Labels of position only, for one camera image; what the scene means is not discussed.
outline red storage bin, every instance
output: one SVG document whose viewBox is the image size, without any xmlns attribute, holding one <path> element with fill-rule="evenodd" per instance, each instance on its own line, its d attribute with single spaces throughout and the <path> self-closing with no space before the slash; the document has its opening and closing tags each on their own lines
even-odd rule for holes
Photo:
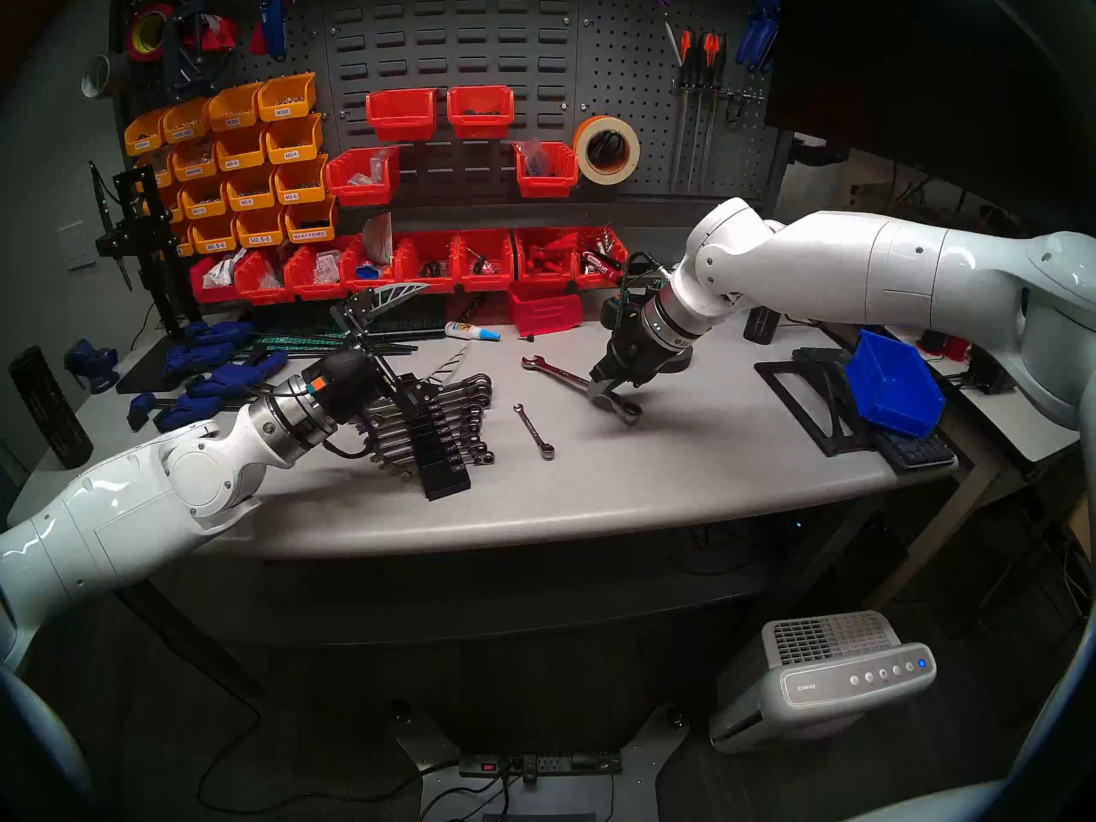
<svg viewBox="0 0 1096 822">
<path fill-rule="evenodd" d="M 506 292 L 506 310 L 523 339 L 526 335 L 562 332 L 582 323 L 582 298 L 579 295 L 560 294 L 537 285 L 511 285 Z"/>
<path fill-rule="evenodd" d="M 473 273 L 483 256 L 499 273 Z M 514 282 L 514 247 L 509 229 L 472 229 L 457 237 L 457 282 L 468 292 L 504 292 Z"/>
<path fill-rule="evenodd" d="M 373 157 L 384 149 L 396 150 L 385 160 L 383 181 L 376 185 L 351 185 L 349 180 L 355 173 L 368 176 Z M 328 193 L 339 197 L 343 206 L 383 206 L 392 198 L 392 192 L 400 184 L 400 150 L 399 147 L 366 147 L 349 149 L 334 161 L 329 161 L 326 169 Z"/>
<path fill-rule="evenodd" d="M 231 259 L 231 255 L 207 255 L 191 269 L 191 290 L 194 292 L 194 299 L 198 302 L 225 302 L 225 300 L 240 299 L 235 285 L 228 285 L 224 288 L 202 287 L 202 279 L 205 275 L 213 270 L 215 264 L 225 259 Z"/>
<path fill-rule="evenodd" d="M 316 254 L 340 248 L 324 244 L 298 247 L 293 259 L 285 263 L 285 287 L 299 295 L 302 300 L 336 300 L 345 297 L 347 292 L 342 284 L 342 259 L 339 260 L 339 282 L 316 282 Z"/>
<path fill-rule="evenodd" d="M 566 197 L 579 182 L 579 159 L 566 144 L 546 140 L 541 145 L 551 164 L 550 176 L 530 176 L 525 172 L 525 153 L 517 141 L 514 142 L 514 170 L 517 189 L 523 197 Z"/>
<path fill-rule="evenodd" d="M 478 113 L 495 111 L 499 113 Z M 514 92 L 505 84 L 449 88 L 445 99 L 445 113 L 458 138 L 504 138 L 506 129 L 514 122 Z"/>
<path fill-rule="evenodd" d="M 365 118 L 377 140 L 430 140 L 437 126 L 433 88 L 404 88 L 365 95 Z"/>
<path fill-rule="evenodd" d="M 339 260 L 339 274 L 342 276 L 342 284 L 351 294 L 357 294 L 365 288 L 379 288 L 381 285 L 391 285 L 396 282 L 396 274 L 392 266 L 378 264 L 377 270 L 380 276 L 376 279 L 359 279 L 355 271 L 359 264 L 368 261 L 365 258 L 365 247 L 362 244 L 361 236 L 340 236 L 331 242 L 332 249 L 342 250 L 342 259 Z"/>
<path fill-rule="evenodd" d="M 560 228 L 539 229 L 515 229 L 514 243 L 517 252 L 514 258 L 517 260 L 517 281 L 527 285 L 539 285 L 547 288 L 562 288 L 574 278 L 575 251 L 569 248 L 561 256 L 561 272 L 553 271 L 530 271 L 526 264 L 526 256 L 529 247 L 544 248 L 558 241 L 564 235 Z"/>
<path fill-rule="evenodd" d="M 594 250 L 593 242 L 602 233 L 602 227 L 571 226 L 563 231 L 575 232 L 578 235 L 579 249 L 575 251 L 574 284 L 580 288 L 616 288 L 617 283 L 605 278 L 600 273 L 584 274 L 582 272 L 582 251 L 590 250 L 594 253 L 597 252 Z M 624 264 L 625 259 L 628 258 L 628 248 L 620 243 L 620 239 L 616 237 L 616 232 L 613 231 L 612 227 L 609 228 L 609 236 L 613 238 L 613 247 L 609 250 L 609 255 Z"/>
<path fill-rule="evenodd" d="M 269 306 L 272 302 L 292 302 L 292 288 L 260 288 L 259 283 L 270 266 L 277 273 L 277 251 L 274 248 L 264 247 L 262 250 L 252 250 L 244 255 L 236 265 L 236 290 L 244 300 L 250 300 L 255 306 Z"/>
<path fill-rule="evenodd" d="M 396 282 L 426 283 L 423 294 L 448 294 L 457 284 L 456 244 L 457 232 L 404 232 L 392 239 L 392 262 L 396 264 Z M 422 269 L 430 262 L 445 265 L 445 276 L 422 276 Z"/>
</svg>

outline gray table top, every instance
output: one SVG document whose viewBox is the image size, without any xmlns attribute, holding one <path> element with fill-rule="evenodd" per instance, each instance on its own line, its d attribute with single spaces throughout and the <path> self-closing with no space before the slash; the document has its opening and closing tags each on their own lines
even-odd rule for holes
<svg viewBox="0 0 1096 822">
<path fill-rule="evenodd" d="M 415 480 L 400 482 L 368 460 L 349 461 L 316 448 L 292 470 L 267 470 L 259 493 L 264 505 L 205 550 L 340 557 L 561 540 L 779 512 L 940 476 L 900 477 L 875 452 L 826 458 L 753 364 L 832 342 L 819 330 L 788 324 L 772 344 L 752 344 L 742 339 L 744 318 L 732 318 L 705 336 L 687 370 L 659 376 L 638 390 L 625 387 L 624 393 L 643 407 L 633 427 L 548 376 L 521 367 L 523 355 L 540 354 L 585 376 L 605 352 L 608 333 L 598 323 L 540 335 L 534 343 L 520 341 L 513 326 L 500 327 L 502 342 L 472 342 L 457 373 L 460 378 L 482 372 L 494 385 L 481 435 L 496 461 L 469 467 L 470 490 L 427 502 Z M 392 359 L 393 367 L 425 376 L 458 346 L 456 339 L 423 342 L 414 355 Z M 119 370 L 140 353 L 138 347 Z M 155 437 L 151 423 L 139 433 L 129 430 L 129 399 L 112 390 L 89 398 L 78 411 L 95 445 L 94 460 Z M 540 458 L 512 411 L 518 402 L 556 446 L 553 461 Z M 218 421 L 227 430 L 233 416 L 222 414 Z M 344 427 L 332 442 L 358 449 L 359 439 L 353 427 Z M 47 452 L 9 524 L 41 510 L 77 473 L 64 470 Z"/>
</svg>

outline masking tape roll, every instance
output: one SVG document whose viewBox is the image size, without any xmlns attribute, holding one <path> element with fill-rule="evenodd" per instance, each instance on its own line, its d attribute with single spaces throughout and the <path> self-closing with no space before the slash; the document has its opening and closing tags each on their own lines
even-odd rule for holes
<svg viewBox="0 0 1096 822">
<path fill-rule="evenodd" d="M 618 117 L 607 114 L 590 117 L 579 124 L 571 148 L 579 159 L 582 175 L 598 185 L 624 182 L 636 172 L 636 165 L 639 164 L 640 149 L 636 130 Z"/>
</svg>

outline blue storage bin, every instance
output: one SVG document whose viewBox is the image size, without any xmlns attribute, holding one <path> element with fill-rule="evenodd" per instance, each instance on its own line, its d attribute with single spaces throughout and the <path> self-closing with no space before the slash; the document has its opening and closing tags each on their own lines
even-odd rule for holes
<svg viewBox="0 0 1096 822">
<path fill-rule="evenodd" d="M 868 421 L 924 438 L 940 420 L 944 395 L 916 347 L 860 330 L 845 376 Z"/>
</svg>

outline air purifier control panel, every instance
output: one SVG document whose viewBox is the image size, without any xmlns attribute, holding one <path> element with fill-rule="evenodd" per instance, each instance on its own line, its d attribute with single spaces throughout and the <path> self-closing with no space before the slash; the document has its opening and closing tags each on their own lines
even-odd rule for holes
<svg viewBox="0 0 1096 822">
<path fill-rule="evenodd" d="M 936 663 L 923 644 L 909 644 L 864 654 L 855 660 L 819 661 L 784 674 L 781 685 L 789 704 L 821 704 L 878 694 L 880 690 L 932 683 Z"/>
</svg>

